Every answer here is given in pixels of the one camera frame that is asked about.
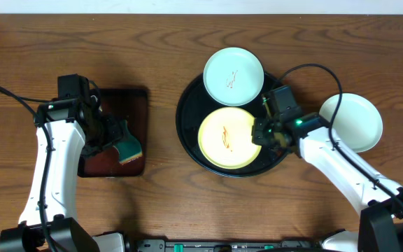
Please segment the round black tray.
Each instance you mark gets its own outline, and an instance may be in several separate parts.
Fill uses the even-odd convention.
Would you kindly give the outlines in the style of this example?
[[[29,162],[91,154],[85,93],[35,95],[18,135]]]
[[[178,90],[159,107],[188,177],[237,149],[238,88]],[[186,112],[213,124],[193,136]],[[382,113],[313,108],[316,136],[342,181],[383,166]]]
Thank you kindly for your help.
[[[239,169],[225,169],[209,162],[200,150],[198,131],[205,117],[222,107],[206,91],[202,74],[192,80],[181,95],[176,109],[176,132],[182,147],[197,164],[217,175],[243,178],[273,169],[289,154],[286,150],[264,147],[250,164]]]

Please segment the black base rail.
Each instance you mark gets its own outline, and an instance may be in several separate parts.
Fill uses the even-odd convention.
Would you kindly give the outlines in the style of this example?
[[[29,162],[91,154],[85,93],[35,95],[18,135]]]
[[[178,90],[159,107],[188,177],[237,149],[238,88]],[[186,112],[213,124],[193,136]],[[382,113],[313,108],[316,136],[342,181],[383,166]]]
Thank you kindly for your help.
[[[100,251],[131,252],[253,252],[253,251],[351,251],[358,250],[358,235],[340,230],[320,241],[285,239],[281,241],[184,241],[142,239],[130,241],[120,232],[94,236]]]

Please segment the green yellow scrub sponge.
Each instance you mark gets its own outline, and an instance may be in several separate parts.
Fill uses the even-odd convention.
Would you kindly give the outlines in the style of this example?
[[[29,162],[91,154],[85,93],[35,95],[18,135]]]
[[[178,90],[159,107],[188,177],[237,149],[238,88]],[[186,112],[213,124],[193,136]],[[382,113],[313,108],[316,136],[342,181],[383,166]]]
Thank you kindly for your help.
[[[123,165],[141,158],[143,151],[139,140],[130,133],[126,120],[120,122],[120,128],[122,130],[122,138],[113,147],[118,152],[118,162]]]

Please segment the dark red square tray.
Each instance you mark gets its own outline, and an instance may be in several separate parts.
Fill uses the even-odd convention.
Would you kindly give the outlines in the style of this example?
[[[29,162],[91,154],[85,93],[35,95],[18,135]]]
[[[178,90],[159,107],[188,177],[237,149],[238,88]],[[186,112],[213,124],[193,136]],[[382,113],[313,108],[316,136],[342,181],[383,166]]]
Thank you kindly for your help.
[[[129,133],[140,143],[142,155],[126,157],[125,150],[113,146],[93,157],[82,157],[78,175],[83,178],[142,175],[146,164],[148,131],[147,89],[103,89],[101,109],[103,114],[111,114],[127,121]]]

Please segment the yellow plate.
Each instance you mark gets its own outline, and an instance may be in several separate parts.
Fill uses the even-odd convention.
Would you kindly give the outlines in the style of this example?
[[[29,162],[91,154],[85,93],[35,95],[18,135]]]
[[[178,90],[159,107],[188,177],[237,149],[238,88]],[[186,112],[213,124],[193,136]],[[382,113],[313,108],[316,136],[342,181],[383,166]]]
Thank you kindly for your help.
[[[202,121],[197,142],[203,156],[213,165],[233,170],[249,165],[261,146],[252,142],[254,117],[242,108],[219,108]]]

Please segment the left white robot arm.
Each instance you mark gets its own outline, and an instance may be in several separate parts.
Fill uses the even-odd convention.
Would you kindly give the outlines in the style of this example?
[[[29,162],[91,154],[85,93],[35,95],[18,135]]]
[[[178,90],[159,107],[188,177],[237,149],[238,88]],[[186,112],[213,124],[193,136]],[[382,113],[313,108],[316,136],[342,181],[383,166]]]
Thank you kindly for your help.
[[[37,112],[38,152],[29,199],[17,227],[0,234],[0,251],[125,251],[120,232],[88,234],[76,216],[76,181],[86,136],[78,122],[84,106],[62,101]]]

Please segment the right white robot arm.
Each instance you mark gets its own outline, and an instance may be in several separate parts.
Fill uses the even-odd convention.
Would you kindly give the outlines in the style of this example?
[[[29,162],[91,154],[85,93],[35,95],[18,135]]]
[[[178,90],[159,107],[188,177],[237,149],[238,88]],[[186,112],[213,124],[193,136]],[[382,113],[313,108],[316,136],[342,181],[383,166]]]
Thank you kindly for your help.
[[[317,113],[287,122],[256,118],[254,144],[295,153],[321,171],[360,217],[357,232],[338,231],[321,251],[403,251],[403,186],[375,170]]]

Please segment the light blue plate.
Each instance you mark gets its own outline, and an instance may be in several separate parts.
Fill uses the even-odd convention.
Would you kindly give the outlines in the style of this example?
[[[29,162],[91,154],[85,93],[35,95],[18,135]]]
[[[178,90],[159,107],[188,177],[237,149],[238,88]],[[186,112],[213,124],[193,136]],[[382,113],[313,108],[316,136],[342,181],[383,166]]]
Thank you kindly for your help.
[[[344,142],[356,153],[375,147],[383,134],[381,114],[369,100],[343,93],[333,122],[334,140]]]
[[[256,98],[264,85],[264,69],[259,59],[243,48],[224,48],[207,61],[204,87],[220,104],[243,106]]]

